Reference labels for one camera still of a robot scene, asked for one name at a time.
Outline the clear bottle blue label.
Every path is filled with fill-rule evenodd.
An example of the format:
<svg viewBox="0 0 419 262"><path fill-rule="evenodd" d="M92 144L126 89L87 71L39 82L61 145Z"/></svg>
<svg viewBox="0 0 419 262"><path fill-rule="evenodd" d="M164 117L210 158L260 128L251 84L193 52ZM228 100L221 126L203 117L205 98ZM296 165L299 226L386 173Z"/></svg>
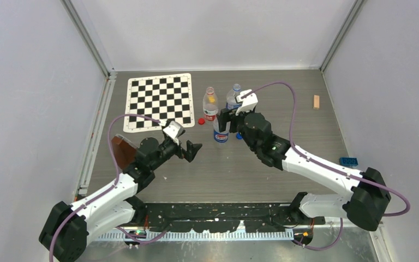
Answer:
<svg viewBox="0 0 419 262"><path fill-rule="evenodd" d="M226 96L226 108L231 110L231 109L236 109L239 108L241 106L241 103L238 103L236 98L237 96L240 95L241 92L241 85L239 84L234 84L232 89L229 90L229 92L227 93Z"/></svg>

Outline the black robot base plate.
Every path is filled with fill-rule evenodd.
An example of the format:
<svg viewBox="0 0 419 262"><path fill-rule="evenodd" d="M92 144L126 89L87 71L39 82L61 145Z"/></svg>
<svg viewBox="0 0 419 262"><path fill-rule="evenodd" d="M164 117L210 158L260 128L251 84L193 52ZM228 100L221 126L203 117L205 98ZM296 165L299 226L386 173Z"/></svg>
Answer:
<svg viewBox="0 0 419 262"><path fill-rule="evenodd" d="M308 218L288 203L146 203L127 227L157 228L165 231L174 221L208 221L219 219L274 220L280 225L324 225L324 217Z"/></svg>

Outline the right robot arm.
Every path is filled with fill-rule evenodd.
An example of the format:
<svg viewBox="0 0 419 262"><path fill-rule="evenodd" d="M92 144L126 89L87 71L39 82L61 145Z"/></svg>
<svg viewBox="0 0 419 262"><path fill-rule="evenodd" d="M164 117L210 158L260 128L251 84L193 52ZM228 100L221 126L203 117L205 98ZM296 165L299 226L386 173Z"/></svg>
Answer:
<svg viewBox="0 0 419 262"><path fill-rule="evenodd" d="M376 231L391 201L379 171L340 166L317 157L275 135L271 123L261 113L223 109L217 116L220 130L240 133L242 139L266 166L299 174L330 190L333 194L298 193L290 208L290 218L303 224L310 218L346 218L367 231Z"/></svg>

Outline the clear bottle red label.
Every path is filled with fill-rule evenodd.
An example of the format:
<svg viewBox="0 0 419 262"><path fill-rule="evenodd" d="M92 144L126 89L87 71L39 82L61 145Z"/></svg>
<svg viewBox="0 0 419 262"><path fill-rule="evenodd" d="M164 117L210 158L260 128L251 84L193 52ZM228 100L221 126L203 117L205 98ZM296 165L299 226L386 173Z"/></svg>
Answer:
<svg viewBox="0 0 419 262"><path fill-rule="evenodd" d="M214 103L210 103L208 101L208 96L215 96L217 99ZM214 121L214 119L217 117L217 114L219 112L219 106L218 106L218 97L215 93L215 90L213 87L206 88L206 93L203 97L203 115L205 120L208 121Z"/></svg>

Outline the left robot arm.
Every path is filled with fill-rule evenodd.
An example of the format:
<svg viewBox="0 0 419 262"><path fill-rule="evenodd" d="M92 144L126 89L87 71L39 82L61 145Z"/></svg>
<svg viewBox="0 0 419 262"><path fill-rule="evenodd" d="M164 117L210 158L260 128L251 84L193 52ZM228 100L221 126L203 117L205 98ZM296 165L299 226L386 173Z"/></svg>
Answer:
<svg viewBox="0 0 419 262"><path fill-rule="evenodd" d="M113 181L93 194L67 204L55 204L39 235L50 261L76 261L100 235L125 223L145 221L145 204L136 197L155 178L155 170L173 156L192 162L202 144L179 137L184 128L175 121L161 123L164 140L145 138L135 150L134 160Z"/></svg>

